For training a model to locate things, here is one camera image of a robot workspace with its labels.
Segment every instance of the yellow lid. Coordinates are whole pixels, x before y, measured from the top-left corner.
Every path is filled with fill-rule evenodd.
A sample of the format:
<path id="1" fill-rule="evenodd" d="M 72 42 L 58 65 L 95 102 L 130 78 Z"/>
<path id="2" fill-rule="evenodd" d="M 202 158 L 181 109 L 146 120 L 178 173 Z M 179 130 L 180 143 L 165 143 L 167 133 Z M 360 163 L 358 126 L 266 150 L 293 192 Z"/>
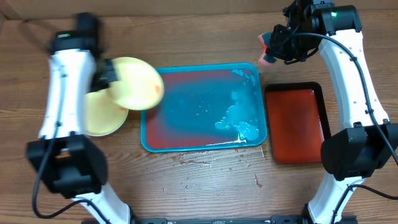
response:
<path id="1" fill-rule="evenodd" d="M 147 110 L 156 106 L 164 94 L 159 73 L 148 63 L 131 57 L 112 59 L 118 81 L 106 89 L 118 105 L 130 110 Z"/>
<path id="2" fill-rule="evenodd" d="M 105 136 L 118 130 L 129 110 L 114 103 L 105 90 L 86 94 L 85 124 L 90 136 Z"/>

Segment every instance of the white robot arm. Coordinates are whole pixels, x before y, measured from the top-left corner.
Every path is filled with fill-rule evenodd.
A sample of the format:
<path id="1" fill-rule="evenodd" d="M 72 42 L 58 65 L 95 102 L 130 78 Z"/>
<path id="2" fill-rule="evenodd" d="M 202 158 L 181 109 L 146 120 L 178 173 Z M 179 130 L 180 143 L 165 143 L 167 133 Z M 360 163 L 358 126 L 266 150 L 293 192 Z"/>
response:
<path id="1" fill-rule="evenodd" d="M 372 108 L 374 109 L 374 116 L 379 124 L 384 124 L 384 121 L 388 120 L 388 116 L 383 110 L 373 88 L 363 52 L 362 32 L 356 32 L 354 29 L 340 30 L 331 38 L 342 43 L 358 58 L 366 79 L 369 97 Z M 335 89 L 340 114 L 340 130 L 353 128 L 355 123 L 361 123 L 363 126 L 372 126 L 373 123 L 369 115 L 363 113 L 368 108 L 363 95 L 358 69 L 355 67 L 355 64 L 349 60 L 346 52 L 328 40 L 321 41 L 319 49 L 329 69 L 333 88 Z M 337 181 L 332 174 L 326 172 L 318 192 L 308 204 L 310 216 L 314 223 L 329 224 L 334 215 L 333 211 L 347 186 L 362 184 L 364 181 L 365 178 L 362 177 L 349 177 L 342 181 Z M 336 222 L 341 220 L 341 213 L 353 193 L 353 191 L 350 191 L 346 196 L 337 212 Z"/>
<path id="2" fill-rule="evenodd" d="M 374 110 L 371 113 L 387 133 L 388 141 L 394 148 L 398 145 L 398 134 L 391 133 L 396 133 L 398 127 L 389 124 L 388 116 L 374 91 L 364 58 L 361 24 L 360 21 L 358 23 L 355 8 L 334 7 L 331 1 L 322 1 L 320 4 L 305 2 L 300 4 L 300 1 L 295 1 L 284 10 L 285 15 L 294 15 L 293 19 L 289 19 L 291 24 L 287 27 L 277 25 L 269 36 L 271 41 L 264 38 L 269 46 L 264 60 L 271 62 L 272 57 L 277 57 L 284 59 L 285 63 L 291 63 L 287 61 L 293 59 L 296 59 L 294 62 L 300 62 L 308 58 L 308 50 L 319 48 L 330 71 L 340 112 L 341 132 L 322 145 L 322 162 L 327 173 L 302 215 L 307 223 L 329 224 L 341 220 L 341 212 L 354 190 L 345 195 L 346 189 L 352 184 L 362 183 L 375 169 L 380 169 L 390 158 L 391 152 L 375 134 L 375 124 L 368 115 L 369 107 L 352 58 L 335 43 L 302 37 L 299 36 L 300 32 L 308 32 L 308 29 L 316 30 L 313 31 L 315 33 L 324 32 L 349 49 L 363 70 L 371 108 Z M 338 13 L 343 18 L 334 21 L 332 17 Z M 78 20 L 77 30 L 58 33 L 53 42 L 49 99 L 40 130 L 41 140 L 28 143 L 27 155 L 40 174 L 38 180 L 42 179 L 51 192 L 61 193 L 76 202 L 89 200 L 91 205 L 81 204 L 100 223 L 130 224 L 134 221 L 131 218 L 132 211 L 120 201 L 109 185 L 104 155 L 85 136 L 85 94 L 93 89 L 93 84 L 97 84 L 94 85 L 97 90 L 107 87 L 104 83 L 96 83 L 99 75 L 97 61 L 100 59 L 96 49 L 98 29 L 93 18 L 88 18 L 88 22 L 86 19 Z M 367 145 L 369 138 L 374 140 L 370 146 Z M 47 163 L 45 155 L 49 151 L 52 161 Z M 63 151 L 70 153 L 68 160 L 56 160 L 55 156 Z"/>

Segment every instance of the orange object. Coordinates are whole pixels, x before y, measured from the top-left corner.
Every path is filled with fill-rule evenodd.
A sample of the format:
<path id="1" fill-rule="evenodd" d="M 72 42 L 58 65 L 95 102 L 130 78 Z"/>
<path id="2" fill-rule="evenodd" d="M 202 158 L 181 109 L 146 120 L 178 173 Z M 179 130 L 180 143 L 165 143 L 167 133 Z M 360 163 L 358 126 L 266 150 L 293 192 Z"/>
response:
<path id="1" fill-rule="evenodd" d="M 275 161 L 320 162 L 324 136 L 314 90 L 267 91 L 266 103 Z"/>
<path id="2" fill-rule="evenodd" d="M 262 54 L 260 55 L 260 58 L 258 60 L 259 64 L 264 66 L 264 67 L 271 67 L 272 63 L 267 62 L 264 60 L 264 56 L 266 56 L 266 50 L 267 50 L 267 45 L 264 42 L 264 39 L 262 38 L 262 34 L 257 37 L 259 39 L 260 45 L 262 47 Z"/>

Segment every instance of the cardboard box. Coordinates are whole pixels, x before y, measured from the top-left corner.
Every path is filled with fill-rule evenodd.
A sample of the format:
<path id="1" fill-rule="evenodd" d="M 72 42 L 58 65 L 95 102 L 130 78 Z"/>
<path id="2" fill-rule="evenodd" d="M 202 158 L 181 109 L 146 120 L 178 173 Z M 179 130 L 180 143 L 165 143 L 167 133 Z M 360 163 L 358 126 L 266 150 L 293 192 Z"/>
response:
<path id="1" fill-rule="evenodd" d="M 78 12 L 99 16 L 165 16 L 280 12 L 293 0 L 0 0 L 8 19 L 61 19 Z M 397 0 L 334 0 L 358 9 L 398 9 Z"/>

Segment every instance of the cable clip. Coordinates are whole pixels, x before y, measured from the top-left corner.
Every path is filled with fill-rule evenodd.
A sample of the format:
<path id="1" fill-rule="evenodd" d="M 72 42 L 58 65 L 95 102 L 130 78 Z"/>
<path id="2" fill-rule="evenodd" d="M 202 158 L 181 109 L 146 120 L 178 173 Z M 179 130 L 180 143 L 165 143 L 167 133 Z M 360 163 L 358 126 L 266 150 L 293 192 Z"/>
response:
<path id="1" fill-rule="evenodd" d="M 365 113 L 366 113 L 366 114 L 369 114 L 369 111 L 368 111 L 368 110 L 365 110 Z M 372 113 L 374 113 L 374 109 L 372 109 Z"/>

